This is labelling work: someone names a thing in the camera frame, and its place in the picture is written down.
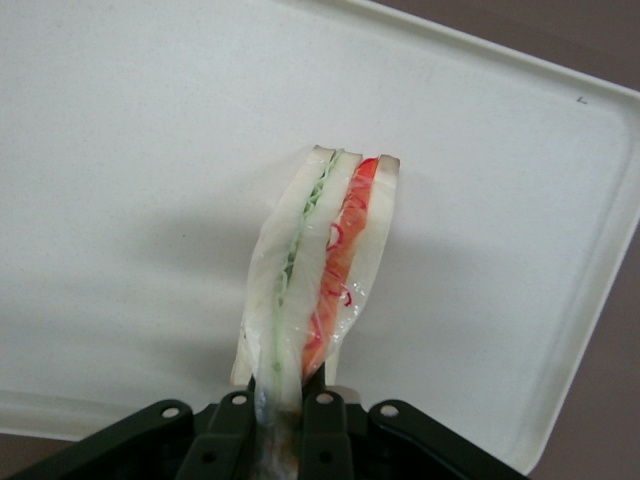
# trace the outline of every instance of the brown table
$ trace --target brown table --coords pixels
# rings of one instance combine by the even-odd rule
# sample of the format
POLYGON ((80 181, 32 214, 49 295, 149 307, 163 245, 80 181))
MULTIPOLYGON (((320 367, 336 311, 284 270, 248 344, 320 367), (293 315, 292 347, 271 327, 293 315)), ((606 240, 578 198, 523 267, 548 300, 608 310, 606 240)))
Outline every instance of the brown table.
MULTIPOLYGON (((640 2, 636 0, 378 1, 640 90, 640 2)), ((640 478, 639 340, 637 232, 532 479, 640 478)), ((66 445, 0 435, 0 477, 66 445)))

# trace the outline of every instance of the white plastic tray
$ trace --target white plastic tray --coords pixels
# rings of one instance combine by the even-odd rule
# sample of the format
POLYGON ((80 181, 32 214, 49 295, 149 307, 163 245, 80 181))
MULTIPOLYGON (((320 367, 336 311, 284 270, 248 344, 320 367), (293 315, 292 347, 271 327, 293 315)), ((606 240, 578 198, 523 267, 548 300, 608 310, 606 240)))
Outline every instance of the white plastic tray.
POLYGON ((338 382, 538 460, 640 205, 638 95, 372 4, 0 6, 0 430, 230 391, 313 144, 401 158, 338 382))

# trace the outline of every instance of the white tray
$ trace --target white tray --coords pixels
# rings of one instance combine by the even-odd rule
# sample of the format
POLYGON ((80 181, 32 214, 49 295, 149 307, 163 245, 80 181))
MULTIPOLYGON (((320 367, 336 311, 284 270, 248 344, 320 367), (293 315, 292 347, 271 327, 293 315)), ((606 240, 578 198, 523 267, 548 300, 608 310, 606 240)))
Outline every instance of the white tray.
POLYGON ((1 431, 230 391, 258 230, 318 143, 402 160, 338 382, 533 468, 637 224, 636 93, 368 3, 0 12, 1 431))

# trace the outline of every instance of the screw hole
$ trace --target screw hole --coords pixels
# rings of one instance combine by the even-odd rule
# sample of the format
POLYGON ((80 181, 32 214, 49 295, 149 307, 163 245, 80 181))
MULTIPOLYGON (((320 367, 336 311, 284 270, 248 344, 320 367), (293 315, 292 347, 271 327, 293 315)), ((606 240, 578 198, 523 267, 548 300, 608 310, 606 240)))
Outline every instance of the screw hole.
POLYGON ((331 462, 331 460, 333 460, 333 455, 331 455, 331 452, 324 450, 320 452, 320 455, 318 456, 318 458, 322 463, 329 463, 331 462))
POLYGON ((234 405, 244 405, 245 403, 247 403, 247 397, 242 394, 236 395, 231 399, 231 403, 233 403, 234 405))
POLYGON ((384 415, 385 417, 397 417, 400 412, 398 411, 398 409, 396 407, 394 407, 393 405, 383 405, 380 408, 380 413, 382 415, 384 415))
POLYGON ((213 463, 216 461, 216 454, 213 452, 206 452, 202 454, 202 463, 213 463))
POLYGON ((163 418, 173 418, 180 413, 180 409, 176 407, 165 408, 162 411, 163 418))
POLYGON ((316 402, 318 402, 321 405, 328 405, 331 402, 333 402, 333 397, 331 396, 330 393, 320 393, 316 397, 316 402))

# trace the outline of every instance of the shredded carrot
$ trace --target shredded carrot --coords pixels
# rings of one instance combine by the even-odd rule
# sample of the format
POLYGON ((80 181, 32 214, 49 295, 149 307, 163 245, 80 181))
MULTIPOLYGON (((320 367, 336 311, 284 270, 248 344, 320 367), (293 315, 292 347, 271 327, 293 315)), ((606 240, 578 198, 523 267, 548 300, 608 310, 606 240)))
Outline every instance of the shredded carrot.
POLYGON ((356 168, 342 209, 335 225, 338 241, 327 247, 327 260, 320 281, 318 304, 310 319, 310 334, 302 354, 303 378, 315 373, 324 361, 335 328, 338 304, 346 291, 345 306, 351 305, 351 293, 346 281, 356 251, 356 240, 367 224, 373 178, 378 168, 377 158, 368 158, 356 168))

